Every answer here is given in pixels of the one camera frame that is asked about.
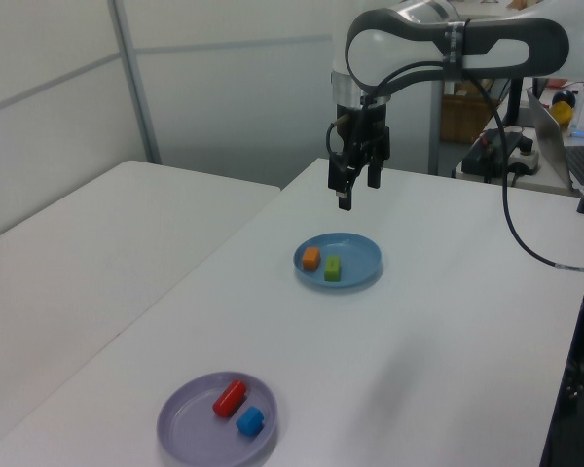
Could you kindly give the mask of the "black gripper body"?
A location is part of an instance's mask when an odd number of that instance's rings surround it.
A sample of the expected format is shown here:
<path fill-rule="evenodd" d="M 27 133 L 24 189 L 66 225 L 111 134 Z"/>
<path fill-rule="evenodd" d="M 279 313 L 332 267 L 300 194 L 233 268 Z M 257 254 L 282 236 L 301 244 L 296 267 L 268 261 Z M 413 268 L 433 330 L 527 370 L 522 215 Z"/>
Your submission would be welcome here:
<path fill-rule="evenodd" d="M 328 127 L 328 155 L 344 165 L 383 165 L 390 157 L 389 128 L 385 123 L 386 106 L 369 108 L 336 106 L 336 120 Z M 341 151 L 332 149 L 331 133 L 341 138 Z"/>

